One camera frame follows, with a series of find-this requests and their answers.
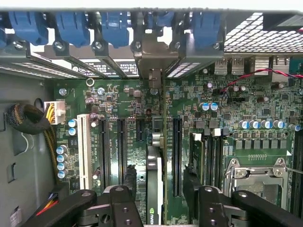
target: metal ventilation grille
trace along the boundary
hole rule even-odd
[[[226,36],[225,53],[300,53],[303,34],[295,31],[262,31],[263,13],[254,13]]]
[[[60,77],[78,78],[78,77],[69,75],[69,74],[67,74],[65,72],[56,71],[56,70],[53,70],[51,68],[47,68],[47,67],[40,66],[40,65],[37,65],[37,64],[33,64],[33,63],[29,63],[29,62],[25,62],[25,63],[12,63],[12,64],[20,65],[20,66],[23,66],[23,67],[27,67],[27,68],[30,68],[30,69],[35,69],[35,70],[39,70],[39,71],[43,71],[43,72],[48,72],[48,73],[51,73],[51,74],[58,75]]]

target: perforated metal panel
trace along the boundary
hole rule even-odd
[[[296,31],[262,31],[263,13],[253,13],[234,30],[225,41],[226,53],[300,53],[303,34]]]

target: pci slot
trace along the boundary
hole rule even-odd
[[[77,115],[80,189],[92,189],[89,114]]]
[[[127,168],[127,124],[124,118],[117,119],[119,184],[123,183]]]
[[[172,171],[173,195],[182,196],[182,119],[173,119]]]
[[[144,141],[144,119],[136,120],[137,141]]]
[[[293,167],[303,171],[303,130],[295,132]],[[292,194],[290,212],[299,218],[303,217],[303,174],[292,172]]]
[[[109,156],[109,137],[108,137],[108,121],[106,119],[99,120],[99,155],[100,155],[100,171],[101,171],[101,191],[110,185],[110,156]]]

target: green circuit board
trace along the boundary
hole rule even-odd
[[[110,152],[110,184],[119,184],[118,175],[118,143],[117,143],[117,119],[127,121],[127,164],[136,165],[137,170],[137,196],[136,205],[140,212],[143,223],[146,222],[146,145],[152,142],[151,115],[162,114],[167,122],[166,150],[163,154],[167,158],[164,178],[166,185],[166,197],[163,199],[164,224],[188,224],[189,213],[187,203],[182,195],[173,193],[175,187],[173,169],[173,137],[174,119],[182,120],[182,150],[181,169],[190,162],[190,134],[202,133],[209,124],[215,124],[216,128],[228,129],[228,135],[224,137],[222,174],[227,168],[231,158],[236,157],[243,166],[270,166],[276,162],[278,157],[286,161],[288,167],[292,167],[292,154],[294,151],[294,132],[288,129],[288,125],[300,124],[303,116],[302,95],[299,89],[302,85],[300,80],[292,81],[292,85],[285,84],[280,90],[272,90],[271,83],[258,83],[258,78],[242,80],[237,85],[245,86],[244,92],[233,94],[227,92],[225,95],[214,95],[213,90],[223,88],[230,81],[236,79],[233,75],[205,75],[198,73],[184,79],[167,79],[165,87],[156,95],[152,95],[147,80],[95,80],[93,87],[88,87],[84,80],[58,81],[55,86],[56,101],[66,102],[66,120],[74,119],[79,114],[92,112],[91,106],[85,104],[85,98],[93,97],[98,100],[98,114],[106,119],[109,124],[109,152]],[[205,84],[212,83],[212,88],[205,88]],[[97,88],[102,87],[105,94],[97,94]],[[66,97],[59,95],[60,88],[68,92]],[[268,96],[269,101],[258,103],[260,96]],[[230,97],[242,97],[245,101],[241,103],[229,103]],[[217,111],[201,111],[201,103],[218,104]],[[144,119],[144,141],[136,141],[136,120]],[[285,123],[283,129],[255,129],[243,130],[239,127],[239,121],[245,120],[280,120]],[[204,128],[196,128],[196,122],[203,122]],[[58,145],[68,143],[69,126],[57,126]],[[92,170],[99,167],[99,143],[98,128],[92,128]],[[252,140],[282,140],[283,148],[254,149]],[[70,181],[79,176],[79,158],[76,148],[68,151],[69,175],[64,181]],[[94,190],[100,194],[100,180],[93,181]],[[287,207],[290,203],[288,194]]]

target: screw hole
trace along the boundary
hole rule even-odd
[[[210,220],[210,223],[212,224],[212,226],[216,226],[217,225],[217,222],[215,220]]]
[[[107,223],[108,221],[110,220],[110,216],[108,214],[104,214],[102,217],[101,217],[101,222],[103,224]]]
[[[130,226],[132,224],[132,221],[130,219],[127,219],[124,221],[124,223],[127,225],[127,226]]]

